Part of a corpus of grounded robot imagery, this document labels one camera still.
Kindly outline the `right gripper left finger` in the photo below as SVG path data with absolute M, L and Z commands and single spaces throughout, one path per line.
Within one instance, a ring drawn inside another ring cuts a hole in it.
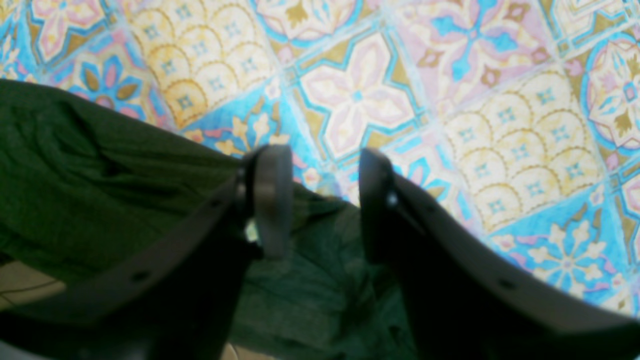
M 149 248 L 1 313 L 3 360 L 219 360 L 246 273 L 288 255 L 293 156 L 265 145 Z

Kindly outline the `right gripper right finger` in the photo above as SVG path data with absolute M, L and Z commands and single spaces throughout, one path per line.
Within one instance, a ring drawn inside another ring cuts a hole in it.
M 538 280 L 481 244 L 430 194 L 364 148 L 367 259 L 397 280 L 422 360 L 633 360 L 639 321 Z

